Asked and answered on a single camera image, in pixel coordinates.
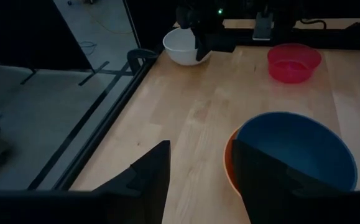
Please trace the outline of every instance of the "wooden tabletop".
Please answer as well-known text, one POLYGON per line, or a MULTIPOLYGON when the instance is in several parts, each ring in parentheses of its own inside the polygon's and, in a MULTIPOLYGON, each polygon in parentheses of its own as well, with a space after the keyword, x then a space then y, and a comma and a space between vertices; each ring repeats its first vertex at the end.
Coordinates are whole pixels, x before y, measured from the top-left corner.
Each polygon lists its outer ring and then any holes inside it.
POLYGON ((360 189, 360 51, 320 50, 314 76, 285 85, 267 72, 268 50, 213 52, 194 67, 162 53, 72 189, 95 189, 169 139, 172 170, 163 223, 249 223, 225 176, 223 150, 236 128, 268 111, 304 114, 338 134, 354 155, 360 189))

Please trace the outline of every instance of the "orange bowl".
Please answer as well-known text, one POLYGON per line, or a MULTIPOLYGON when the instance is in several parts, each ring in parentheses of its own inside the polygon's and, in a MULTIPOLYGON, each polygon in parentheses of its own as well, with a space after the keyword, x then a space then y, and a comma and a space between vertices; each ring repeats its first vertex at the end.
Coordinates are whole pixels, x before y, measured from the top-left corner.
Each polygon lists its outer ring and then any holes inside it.
POLYGON ((235 192, 240 197, 242 197, 241 193, 239 193, 239 186, 236 183, 235 171, 234 171, 234 166, 233 166, 233 163, 232 163, 232 140, 235 139, 238 131, 239 131, 239 128, 232 133, 232 135, 228 139, 227 144, 225 145, 225 149, 224 149, 224 170, 225 170, 225 174, 227 175, 228 181, 231 184, 232 188, 235 190, 235 192))

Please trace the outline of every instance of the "bowl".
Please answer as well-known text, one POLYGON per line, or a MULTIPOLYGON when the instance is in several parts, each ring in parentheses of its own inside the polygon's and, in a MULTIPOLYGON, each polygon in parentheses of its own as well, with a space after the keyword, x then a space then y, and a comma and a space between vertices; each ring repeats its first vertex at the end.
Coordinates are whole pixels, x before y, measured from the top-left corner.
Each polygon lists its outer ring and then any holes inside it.
POLYGON ((176 28, 163 38, 168 56, 180 65, 198 65, 208 59, 207 54, 200 62, 196 60, 195 36, 191 29, 176 28))
POLYGON ((260 114, 244 123, 236 139, 339 190, 355 189, 357 168, 345 143, 306 116, 289 112, 260 114))
POLYGON ((238 134, 238 129, 235 130, 232 135, 229 137, 227 144, 224 148, 224 170, 225 174, 227 176, 227 179, 229 183, 231 184, 232 188, 238 194, 240 197, 241 193, 239 193, 239 186, 236 183, 235 178, 235 171, 234 171, 234 165, 232 163, 232 141, 235 140, 236 135, 238 134))
POLYGON ((283 83, 308 80, 320 63, 319 52, 302 44, 281 44, 268 52, 269 74, 283 83))

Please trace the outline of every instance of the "white bowl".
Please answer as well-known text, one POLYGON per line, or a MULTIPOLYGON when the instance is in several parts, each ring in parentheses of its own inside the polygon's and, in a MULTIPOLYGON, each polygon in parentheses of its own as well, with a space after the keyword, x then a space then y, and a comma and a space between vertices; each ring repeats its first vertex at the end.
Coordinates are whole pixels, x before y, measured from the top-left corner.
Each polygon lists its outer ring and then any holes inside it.
POLYGON ((200 62, 196 60, 195 36, 191 29, 177 28, 163 38, 168 56, 180 65, 198 65, 209 58, 208 53, 200 62))

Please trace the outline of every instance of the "pink bowl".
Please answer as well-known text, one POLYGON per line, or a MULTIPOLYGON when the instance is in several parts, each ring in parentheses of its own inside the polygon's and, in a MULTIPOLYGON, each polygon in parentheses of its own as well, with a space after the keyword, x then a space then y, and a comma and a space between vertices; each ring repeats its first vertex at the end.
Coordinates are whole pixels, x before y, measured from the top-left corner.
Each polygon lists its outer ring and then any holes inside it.
POLYGON ((283 83, 308 80, 322 57, 319 52, 302 44, 280 44, 268 52, 268 70, 272 78, 283 83))

